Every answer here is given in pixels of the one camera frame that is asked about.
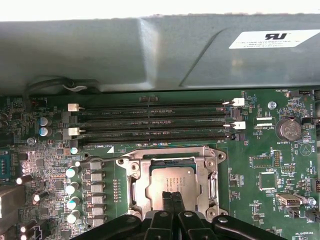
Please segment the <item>metal panel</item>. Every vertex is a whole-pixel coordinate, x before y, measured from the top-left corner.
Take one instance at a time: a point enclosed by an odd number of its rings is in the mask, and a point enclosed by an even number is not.
[[[0,219],[6,218],[26,202],[25,186],[0,187]]]
[[[18,222],[19,222],[19,209],[16,209],[10,212],[4,218],[0,218],[0,235],[4,234],[12,225],[17,224]]]
[[[104,92],[318,85],[320,34],[293,48],[229,49],[241,32],[307,29],[320,29],[319,14],[0,22],[0,93],[44,76],[96,79]]]

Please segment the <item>white slot latch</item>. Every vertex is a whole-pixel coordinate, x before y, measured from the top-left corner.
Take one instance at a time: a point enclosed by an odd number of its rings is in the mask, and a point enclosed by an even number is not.
[[[68,112],[79,112],[79,109],[78,103],[68,103]]]
[[[245,105],[245,99],[244,99],[244,98],[241,98],[241,97],[236,97],[236,98],[234,98],[234,99],[232,100],[231,105],[232,105],[232,106],[235,106],[235,107],[244,106],[244,105]]]
[[[79,127],[69,127],[68,129],[69,136],[79,136],[80,128]]]
[[[234,128],[237,130],[241,130],[241,129],[246,129],[246,122],[245,121],[235,121],[230,124],[224,124],[223,126],[227,127],[227,128]]]

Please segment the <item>white label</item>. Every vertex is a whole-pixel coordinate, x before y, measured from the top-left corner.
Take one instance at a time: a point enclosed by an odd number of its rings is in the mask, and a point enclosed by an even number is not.
[[[115,147],[112,146],[109,151],[106,152],[107,154],[114,154],[115,153]]]
[[[320,33],[314,30],[244,31],[229,49],[294,48]]]

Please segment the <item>small black chip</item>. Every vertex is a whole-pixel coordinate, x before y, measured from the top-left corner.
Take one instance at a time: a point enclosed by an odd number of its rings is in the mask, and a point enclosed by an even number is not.
[[[237,180],[230,180],[230,187],[238,186]]]
[[[259,214],[254,214],[254,215],[253,215],[253,220],[254,220],[254,221],[259,221],[259,219],[260,219]]]
[[[53,119],[54,119],[54,120],[61,120],[61,119],[62,119],[61,113],[55,113],[55,114],[53,115]]]
[[[71,230],[70,229],[61,229],[60,235],[63,239],[68,240],[71,236]]]
[[[22,119],[22,114],[21,114],[21,112],[14,112],[14,113],[12,113],[12,119],[13,119],[13,120],[21,120],[21,119]]]
[[[62,148],[59,148],[59,149],[56,150],[56,154],[63,155],[64,154],[64,150]]]
[[[159,98],[158,98],[157,96],[151,96],[151,97],[149,98],[149,101],[150,101],[150,102],[158,102],[158,101],[159,101]]]
[[[27,153],[19,153],[18,154],[18,160],[19,161],[27,161],[28,160],[28,154]]]
[[[139,101],[140,103],[146,103],[149,101],[149,98],[147,96],[141,96]]]
[[[41,208],[40,214],[41,215],[49,215],[49,209],[48,208]]]
[[[35,161],[35,165],[36,165],[38,168],[44,167],[44,166],[45,166],[45,160],[44,160],[44,159],[37,159],[37,160]]]
[[[64,188],[64,182],[63,181],[55,181],[54,186],[56,189],[63,189]]]
[[[32,107],[35,109],[45,109],[47,107],[47,101],[46,100],[32,101]]]

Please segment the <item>motherboard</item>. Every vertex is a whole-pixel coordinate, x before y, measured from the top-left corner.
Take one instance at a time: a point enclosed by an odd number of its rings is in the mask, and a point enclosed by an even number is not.
[[[319,239],[316,102],[312,89],[0,97],[0,223],[16,214],[16,239],[67,240],[143,219],[168,191],[208,221]]]

